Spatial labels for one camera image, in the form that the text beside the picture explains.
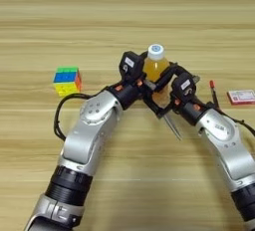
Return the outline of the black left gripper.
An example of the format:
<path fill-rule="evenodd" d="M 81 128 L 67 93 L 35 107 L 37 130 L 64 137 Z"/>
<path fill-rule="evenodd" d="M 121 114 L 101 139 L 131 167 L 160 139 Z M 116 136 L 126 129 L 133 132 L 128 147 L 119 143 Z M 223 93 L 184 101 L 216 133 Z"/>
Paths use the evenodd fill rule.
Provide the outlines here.
<path fill-rule="evenodd" d="M 140 54 L 144 60 L 147 57 L 147 51 Z M 119 101 L 122 108 L 127 110 L 135 101 L 142 99 L 147 93 L 161 91 L 171 80 L 175 72 L 175 67 L 167 67 L 153 82 L 148 76 L 144 80 L 136 80 L 134 82 L 122 81 L 110 86 L 110 92 Z"/>

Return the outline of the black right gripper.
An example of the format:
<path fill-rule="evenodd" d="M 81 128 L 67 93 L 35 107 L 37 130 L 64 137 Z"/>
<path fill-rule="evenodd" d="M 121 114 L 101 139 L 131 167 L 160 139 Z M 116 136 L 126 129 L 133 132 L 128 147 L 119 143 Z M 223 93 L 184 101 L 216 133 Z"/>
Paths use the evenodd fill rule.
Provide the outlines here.
<path fill-rule="evenodd" d="M 170 74 L 180 76 L 182 73 L 189 72 L 177 63 L 171 63 L 169 66 Z M 180 99 L 173 100 L 173 95 L 169 95 L 169 103 L 165 108 L 161 108 L 153 99 L 152 93 L 144 93 L 142 97 L 144 103 L 154 112 L 157 118 L 162 118 L 172 109 L 173 111 L 182 116 L 190 125 L 196 125 L 198 121 L 205 115 L 211 108 L 210 104 L 204 104 L 198 98 L 194 98 L 188 102 Z"/>

